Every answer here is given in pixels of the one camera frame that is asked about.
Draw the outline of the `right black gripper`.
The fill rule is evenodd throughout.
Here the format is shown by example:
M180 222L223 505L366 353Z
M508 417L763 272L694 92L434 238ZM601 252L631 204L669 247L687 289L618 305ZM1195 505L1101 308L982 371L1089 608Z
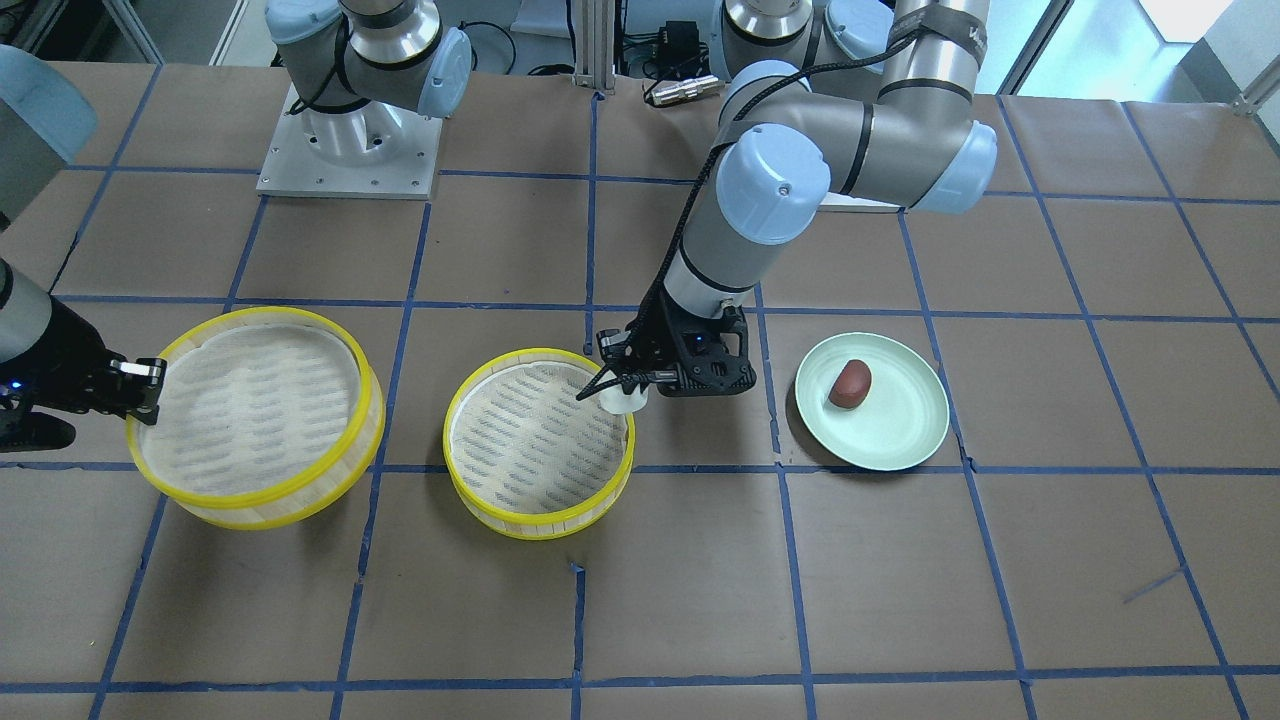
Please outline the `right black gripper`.
M76 428L61 413L159 420L166 377L164 357L125 356L106 347L100 333L61 301L45 296L47 320L28 347L3 360L1 454L69 447Z

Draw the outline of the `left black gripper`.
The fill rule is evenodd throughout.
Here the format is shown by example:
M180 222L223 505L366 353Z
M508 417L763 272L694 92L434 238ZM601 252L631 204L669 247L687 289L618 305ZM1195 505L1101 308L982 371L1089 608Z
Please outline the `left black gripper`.
M748 341L746 318L737 305L704 318L673 300L657 300L623 329L596 333L604 366L577 392L577 401L613 386L625 392L658 386L671 398L744 393L756 383Z

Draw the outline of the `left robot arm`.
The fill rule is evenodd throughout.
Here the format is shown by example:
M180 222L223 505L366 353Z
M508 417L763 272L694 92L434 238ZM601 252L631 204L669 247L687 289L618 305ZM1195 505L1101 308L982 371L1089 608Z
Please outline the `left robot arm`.
M730 86L716 137L637 315L600 331L579 391L609 413L646 392L756 380L742 304L829 195L961 214L998 147L972 114L987 1L719 1Z

